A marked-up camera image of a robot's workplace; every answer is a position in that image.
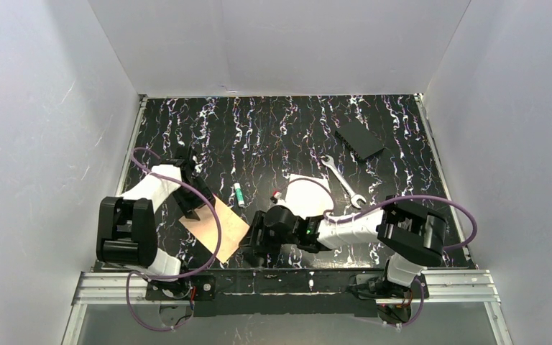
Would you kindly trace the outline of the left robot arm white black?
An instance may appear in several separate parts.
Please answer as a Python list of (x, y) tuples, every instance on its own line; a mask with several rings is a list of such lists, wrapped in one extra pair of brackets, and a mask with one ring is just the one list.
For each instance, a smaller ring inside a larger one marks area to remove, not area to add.
[(136, 270), (158, 281), (189, 277), (182, 262), (160, 249), (155, 213), (173, 198), (184, 217), (198, 221), (202, 206), (215, 208), (215, 196), (196, 164), (175, 159), (153, 166), (134, 187), (118, 196), (105, 197), (99, 206), (96, 240), (97, 260)]

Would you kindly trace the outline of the cream envelope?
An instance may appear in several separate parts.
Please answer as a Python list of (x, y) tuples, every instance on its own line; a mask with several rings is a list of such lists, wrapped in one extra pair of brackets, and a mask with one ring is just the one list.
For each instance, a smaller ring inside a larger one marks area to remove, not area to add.
[(291, 174), (289, 182), (285, 204), (295, 215), (303, 218), (322, 216), (325, 210), (334, 208), (330, 194), (318, 186), (321, 184), (330, 190), (327, 179)]

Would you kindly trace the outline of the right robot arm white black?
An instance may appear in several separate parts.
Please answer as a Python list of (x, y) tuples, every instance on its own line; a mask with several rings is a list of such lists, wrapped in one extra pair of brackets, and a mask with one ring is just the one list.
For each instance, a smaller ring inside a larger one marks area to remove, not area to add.
[(381, 242), (394, 253), (381, 277), (350, 287), (363, 298), (404, 297), (428, 267), (441, 264), (446, 235), (445, 217), (411, 200), (394, 201), (350, 216), (299, 216), (286, 202), (255, 213), (240, 241), (251, 265), (263, 265), (285, 244), (309, 252), (333, 251), (353, 244)]

